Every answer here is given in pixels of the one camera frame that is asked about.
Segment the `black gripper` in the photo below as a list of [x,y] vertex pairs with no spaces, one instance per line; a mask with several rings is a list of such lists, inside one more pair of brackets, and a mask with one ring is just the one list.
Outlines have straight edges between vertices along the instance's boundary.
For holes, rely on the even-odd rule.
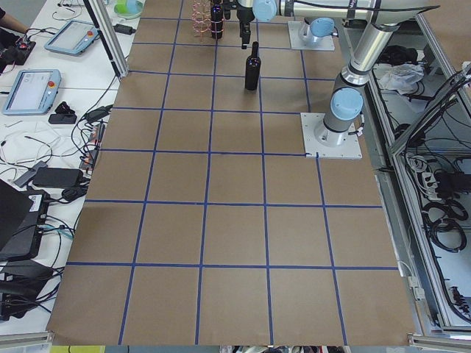
[[237,0],[236,15],[239,22],[239,36],[241,39],[241,48],[247,49],[250,42],[251,29],[250,22],[254,20],[252,11],[253,0]]

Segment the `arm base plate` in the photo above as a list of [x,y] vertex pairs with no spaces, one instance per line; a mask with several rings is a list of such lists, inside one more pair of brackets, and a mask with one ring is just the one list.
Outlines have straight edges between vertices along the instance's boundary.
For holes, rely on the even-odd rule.
[[324,125],[324,113],[301,113],[302,136],[307,158],[360,160],[362,158],[356,128],[332,132]]
[[334,51],[332,35],[316,37],[304,21],[289,21],[288,34],[293,50]]

